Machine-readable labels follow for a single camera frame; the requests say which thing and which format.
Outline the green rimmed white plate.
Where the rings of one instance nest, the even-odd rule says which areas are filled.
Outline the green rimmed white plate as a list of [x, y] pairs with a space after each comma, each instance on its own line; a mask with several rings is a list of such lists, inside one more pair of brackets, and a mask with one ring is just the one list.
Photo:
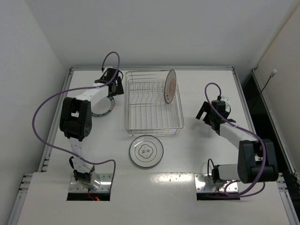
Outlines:
[[107, 116], [115, 107], [115, 100], [113, 97], [105, 97], [92, 106], [92, 117], [104, 117]]

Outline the orange patterned white plate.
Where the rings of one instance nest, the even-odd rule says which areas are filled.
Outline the orange patterned white plate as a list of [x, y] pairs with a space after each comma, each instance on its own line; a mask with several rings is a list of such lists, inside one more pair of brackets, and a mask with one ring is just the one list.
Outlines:
[[171, 69], [166, 77], [164, 87], [165, 103], [170, 104], [175, 96], [177, 86], [177, 77], [174, 69]]

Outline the black rimmed white plate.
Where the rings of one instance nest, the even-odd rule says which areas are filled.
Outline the black rimmed white plate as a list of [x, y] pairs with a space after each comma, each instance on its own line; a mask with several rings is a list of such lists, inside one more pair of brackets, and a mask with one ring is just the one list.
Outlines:
[[129, 147], [129, 158], [140, 168], [155, 167], [164, 156], [164, 147], [161, 141], [152, 135], [141, 135], [135, 138]]

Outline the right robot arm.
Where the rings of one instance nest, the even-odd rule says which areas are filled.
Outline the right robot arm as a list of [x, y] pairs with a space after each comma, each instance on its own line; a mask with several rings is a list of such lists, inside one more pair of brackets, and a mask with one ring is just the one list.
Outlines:
[[214, 183], [237, 180], [248, 184], [254, 182], [257, 175], [260, 175], [258, 182], [271, 182], [278, 179], [278, 164], [271, 140], [259, 141], [254, 134], [238, 129], [234, 120], [229, 120], [232, 123], [230, 125], [220, 118], [219, 115], [224, 118], [229, 116], [226, 102], [223, 100], [213, 100], [211, 103], [205, 101], [196, 119], [199, 120], [203, 113], [206, 113], [203, 122], [238, 150], [237, 163], [213, 166], [211, 179]]

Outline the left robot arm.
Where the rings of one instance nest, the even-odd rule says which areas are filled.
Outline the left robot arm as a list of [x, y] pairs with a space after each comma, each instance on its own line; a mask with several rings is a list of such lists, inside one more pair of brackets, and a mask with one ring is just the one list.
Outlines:
[[60, 116], [60, 131], [71, 145], [72, 157], [69, 164], [73, 169], [74, 179], [89, 190], [96, 190], [101, 184], [89, 155], [88, 136], [92, 130], [92, 108], [104, 98], [114, 101], [114, 96], [124, 94], [123, 73], [112, 67], [107, 67], [102, 72], [93, 86], [82, 94], [64, 98]]

